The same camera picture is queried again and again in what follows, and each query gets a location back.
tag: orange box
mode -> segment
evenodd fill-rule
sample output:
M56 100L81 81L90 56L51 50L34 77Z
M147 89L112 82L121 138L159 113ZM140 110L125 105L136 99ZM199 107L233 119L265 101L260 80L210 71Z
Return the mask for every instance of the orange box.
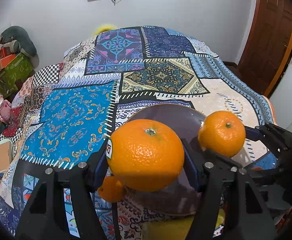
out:
M5 68L9 63L11 63L11 61L16 58L16 54L11 54L7 57L3 57L2 59L0 59L0 71Z
M2 47L0 49L0 58L4 58L4 57L7 57L8 55L10 55L10 49L9 47Z

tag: patchwork bedspread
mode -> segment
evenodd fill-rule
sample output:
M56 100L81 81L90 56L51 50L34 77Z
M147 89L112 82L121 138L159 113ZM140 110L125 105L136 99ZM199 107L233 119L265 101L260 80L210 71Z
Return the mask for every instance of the patchwork bedspread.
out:
M204 42L155 26L104 32L69 49L63 64L36 72L12 103L14 122L0 135L0 141L11 140L15 154L0 184L0 220L7 230L15 234L48 166L71 169L87 161L130 116L161 103L204 115L230 111L250 127L274 122L268 99L241 82ZM266 153L260 141L246 139L234 159L246 166ZM108 239L140 239L143 222L171 219L129 197L112 205L96 193L93 201ZM79 237L69 189L64 202L70 233Z

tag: mandarin orange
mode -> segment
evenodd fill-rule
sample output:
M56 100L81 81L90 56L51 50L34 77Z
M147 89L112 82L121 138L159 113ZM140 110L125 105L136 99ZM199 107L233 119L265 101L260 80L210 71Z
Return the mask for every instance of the mandarin orange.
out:
M124 186L114 176L105 177L97 192L103 200L110 203L118 202L124 198Z
M208 115L198 131L198 142L203 149L213 150L229 158L240 151L245 137L244 125L228 111L216 111Z
M178 135L167 125L147 119L120 126L109 139L107 154L112 173L139 191L157 191L177 179L184 164Z

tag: pink figurine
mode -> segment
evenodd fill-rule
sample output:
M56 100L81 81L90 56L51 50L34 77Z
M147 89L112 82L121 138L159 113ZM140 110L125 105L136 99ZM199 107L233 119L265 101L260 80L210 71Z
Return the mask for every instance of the pink figurine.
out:
M8 100L4 100L3 95L0 93L0 120L9 124L10 110L12 105Z

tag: white wall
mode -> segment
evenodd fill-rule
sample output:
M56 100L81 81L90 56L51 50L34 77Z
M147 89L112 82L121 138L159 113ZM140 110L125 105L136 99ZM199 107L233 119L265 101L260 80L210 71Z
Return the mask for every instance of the white wall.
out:
M292 132L292 65L290 64L278 87L270 98L276 121L282 128Z
M234 61L237 65L238 65L238 63L240 61L240 58L242 56L242 53L243 53L243 51L245 49L245 46L246 46L246 43L247 43L247 40L248 40L248 36L249 36L249 33L250 33L252 21L254 19L254 15L255 15L256 2L257 2L257 0L251 0L250 1L250 10L249 10L249 17L247 19L246 30L245 30L243 39L241 41L236 60Z
M101 24L157 25L204 41L234 62L252 0L0 0L0 29L19 25L38 50L39 66L63 61L68 48Z

